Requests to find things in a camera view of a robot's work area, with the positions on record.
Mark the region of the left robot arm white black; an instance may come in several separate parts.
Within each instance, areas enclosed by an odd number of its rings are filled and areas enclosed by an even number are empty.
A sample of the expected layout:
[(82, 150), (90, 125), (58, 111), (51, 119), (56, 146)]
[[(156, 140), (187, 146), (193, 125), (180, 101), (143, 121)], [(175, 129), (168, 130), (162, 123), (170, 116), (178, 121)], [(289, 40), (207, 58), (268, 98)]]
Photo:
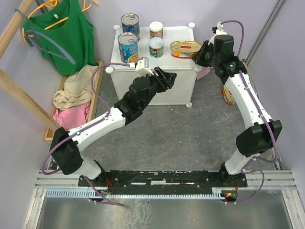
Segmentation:
[(81, 156), (81, 152), (91, 143), (107, 133), (135, 121), (158, 94), (172, 89), (176, 73), (155, 67), (152, 73), (137, 77), (129, 86), (123, 98), (108, 111), (90, 122), (54, 132), (50, 154), (65, 175), (79, 174), (89, 179), (95, 186), (105, 182), (102, 167), (95, 161)]

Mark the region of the green can white lid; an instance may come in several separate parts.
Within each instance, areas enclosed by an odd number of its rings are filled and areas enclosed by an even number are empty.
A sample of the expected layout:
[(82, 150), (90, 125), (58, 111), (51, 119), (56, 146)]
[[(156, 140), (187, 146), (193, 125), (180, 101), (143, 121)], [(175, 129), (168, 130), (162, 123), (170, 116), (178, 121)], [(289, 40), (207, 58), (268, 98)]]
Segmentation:
[(163, 39), (159, 37), (153, 37), (149, 41), (149, 52), (154, 58), (160, 58), (163, 55)]

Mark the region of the orange can white lid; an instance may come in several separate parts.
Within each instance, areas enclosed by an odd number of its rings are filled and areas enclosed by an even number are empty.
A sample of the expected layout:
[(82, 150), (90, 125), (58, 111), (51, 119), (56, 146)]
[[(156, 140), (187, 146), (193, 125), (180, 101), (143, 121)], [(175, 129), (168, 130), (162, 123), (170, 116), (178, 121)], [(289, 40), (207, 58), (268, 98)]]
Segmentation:
[(163, 38), (163, 24), (159, 21), (153, 21), (149, 25), (150, 38)]

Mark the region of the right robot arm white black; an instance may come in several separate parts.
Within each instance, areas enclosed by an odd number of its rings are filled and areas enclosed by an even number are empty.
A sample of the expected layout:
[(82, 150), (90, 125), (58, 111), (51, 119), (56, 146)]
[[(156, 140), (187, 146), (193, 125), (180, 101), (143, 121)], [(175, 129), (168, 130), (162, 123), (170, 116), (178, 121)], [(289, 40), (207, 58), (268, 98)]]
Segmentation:
[(193, 61), (201, 67), (212, 67), (216, 76), (233, 95), (244, 120), (245, 130), (236, 138), (236, 151), (224, 163), (225, 171), (219, 174), (219, 182), (229, 187), (236, 181), (236, 174), (244, 172), (252, 160), (274, 150), (275, 163), (279, 152), (277, 139), (282, 123), (273, 120), (259, 101), (244, 63), (234, 54), (234, 38), (231, 35), (215, 35), (205, 40)]

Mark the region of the oval gold tin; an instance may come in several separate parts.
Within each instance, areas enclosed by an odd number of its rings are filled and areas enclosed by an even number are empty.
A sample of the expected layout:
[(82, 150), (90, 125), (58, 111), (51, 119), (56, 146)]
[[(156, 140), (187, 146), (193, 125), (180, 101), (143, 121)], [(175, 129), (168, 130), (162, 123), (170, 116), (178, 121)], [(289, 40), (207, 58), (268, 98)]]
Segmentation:
[(181, 59), (191, 59), (201, 47), (202, 44), (195, 41), (174, 41), (170, 44), (171, 55)]
[(225, 85), (222, 86), (222, 96), (228, 105), (233, 105), (235, 103), (233, 95)]

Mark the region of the blue can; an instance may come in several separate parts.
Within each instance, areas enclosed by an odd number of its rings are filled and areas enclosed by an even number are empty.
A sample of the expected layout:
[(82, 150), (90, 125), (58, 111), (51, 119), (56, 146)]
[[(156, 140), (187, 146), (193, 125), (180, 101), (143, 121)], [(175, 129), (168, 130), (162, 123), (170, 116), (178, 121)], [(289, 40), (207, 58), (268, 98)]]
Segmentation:
[(137, 40), (140, 40), (140, 24), (139, 16), (134, 13), (127, 13), (121, 17), (122, 31), (130, 32), (136, 35)]
[(118, 37), (120, 58), (123, 63), (136, 62), (139, 59), (138, 40), (134, 33), (124, 32)]

